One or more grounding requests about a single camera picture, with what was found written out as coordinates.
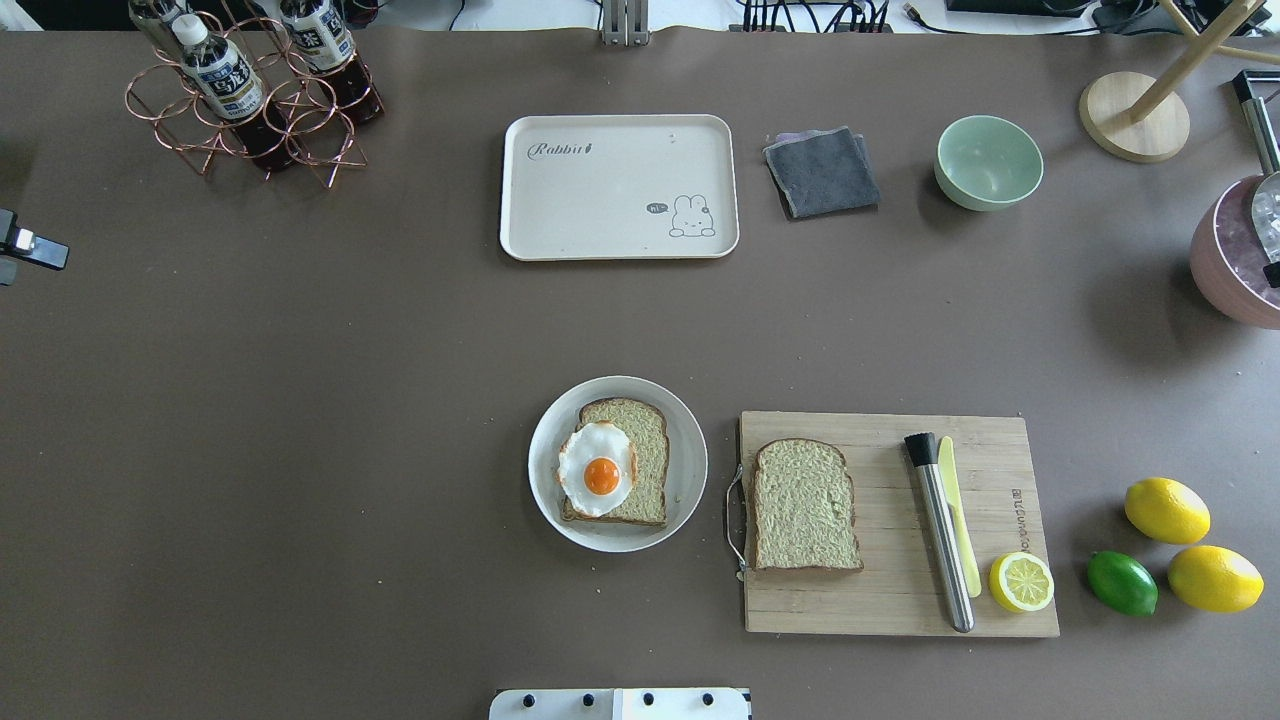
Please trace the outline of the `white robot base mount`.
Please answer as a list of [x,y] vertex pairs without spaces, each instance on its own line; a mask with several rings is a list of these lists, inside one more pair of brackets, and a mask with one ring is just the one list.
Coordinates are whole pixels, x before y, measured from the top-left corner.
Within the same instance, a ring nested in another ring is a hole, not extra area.
[[490,719],[751,719],[749,689],[733,687],[508,689]]

